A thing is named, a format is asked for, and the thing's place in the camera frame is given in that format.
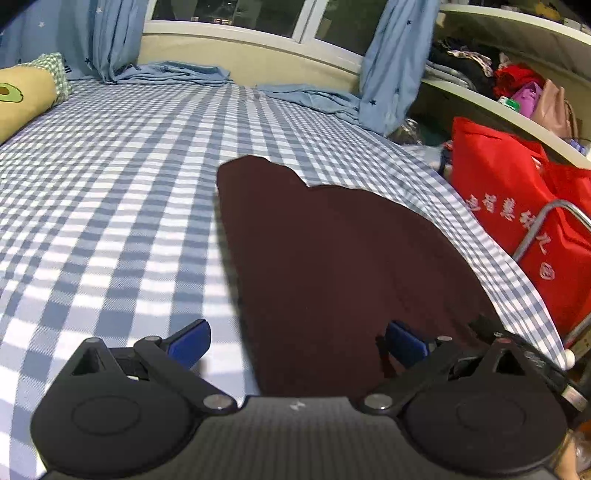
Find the pink bag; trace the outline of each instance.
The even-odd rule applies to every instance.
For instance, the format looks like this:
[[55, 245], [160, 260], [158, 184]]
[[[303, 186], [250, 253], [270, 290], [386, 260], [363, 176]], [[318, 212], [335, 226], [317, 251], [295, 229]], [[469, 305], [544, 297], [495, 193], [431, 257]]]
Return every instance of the pink bag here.
[[540, 88], [540, 85], [536, 82], [529, 82], [512, 96], [511, 99], [521, 105], [521, 109], [519, 110], [521, 115], [531, 118], [535, 107], [538, 105], [541, 94], [542, 88]]

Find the screw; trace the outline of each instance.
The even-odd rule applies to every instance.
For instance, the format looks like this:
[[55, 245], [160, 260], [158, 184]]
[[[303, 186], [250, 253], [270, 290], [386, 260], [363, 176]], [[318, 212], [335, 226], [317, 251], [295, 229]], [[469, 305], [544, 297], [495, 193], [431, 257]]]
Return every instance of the screw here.
[[203, 399], [203, 405], [211, 410], [224, 410], [232, 406], [232, 399], [227, 395], [209, 395]]
[[383, 393], [373, 393], [365, 397], [363, 403], [372, 410], [386, 410], [392, 406], [392, 398]]

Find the dark brown cloth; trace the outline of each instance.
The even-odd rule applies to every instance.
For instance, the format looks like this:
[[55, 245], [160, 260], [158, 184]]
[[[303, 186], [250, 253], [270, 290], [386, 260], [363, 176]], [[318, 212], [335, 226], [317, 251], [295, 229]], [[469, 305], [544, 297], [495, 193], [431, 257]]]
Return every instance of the dark brown cloth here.
[[468, 347], [480, 345], [467, 326], [479, 313], [498, 321], [462, 256], [406, 207], [308, 188], [251, 156], [222, 165], [217, 188], [264, 395], [365, 394], [384, 381], [376, 337], [393, 319]]

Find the shelf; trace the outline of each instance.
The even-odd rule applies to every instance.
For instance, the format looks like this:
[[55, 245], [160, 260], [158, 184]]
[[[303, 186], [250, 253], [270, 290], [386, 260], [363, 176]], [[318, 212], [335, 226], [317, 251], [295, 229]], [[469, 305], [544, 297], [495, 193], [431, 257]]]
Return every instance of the shelf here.
[[534, 15], [501, 8], [444, 4], [444, 29], [480, 43], [519, 52], [591, 82], [591, 35]]
[[423, 80], [423, 83], [451, 95], [455, 95], [458, 98], [486, 110], [492, 115], [500, 117], [537, 139], [542, 145], [554, 151], [559, 157], [565, 159], [571, 165], [591, 170], [591, 161], [587, 160], [573, 147], [568, 145], [568, 143], [561, 140], [541, 125], [538, 125], [533, 120], [515, 112], [509, 107], [501, 105], [480, 93], [473, 92], [472, 90], [468, 90], [467, 88], [460, 87], [444, 80]]

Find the checkered bedding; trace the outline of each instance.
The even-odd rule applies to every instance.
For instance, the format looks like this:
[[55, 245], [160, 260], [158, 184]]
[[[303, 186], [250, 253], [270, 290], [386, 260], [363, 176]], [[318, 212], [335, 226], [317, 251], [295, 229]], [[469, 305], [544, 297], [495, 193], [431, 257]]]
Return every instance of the checkered bedding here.
[[239, 400], [256, 392], [215, 186], [218, 166], [241, 155], [419, 212], [466, 258], [506, 326], [564, 366], [521, 270], [444, 180], [389, 141], [235, 85], [75, 88], [0, 147], [0, 479], [43, 472], [31, 413], [89, 336], [132, 345], [204, 317], [204, 377]]

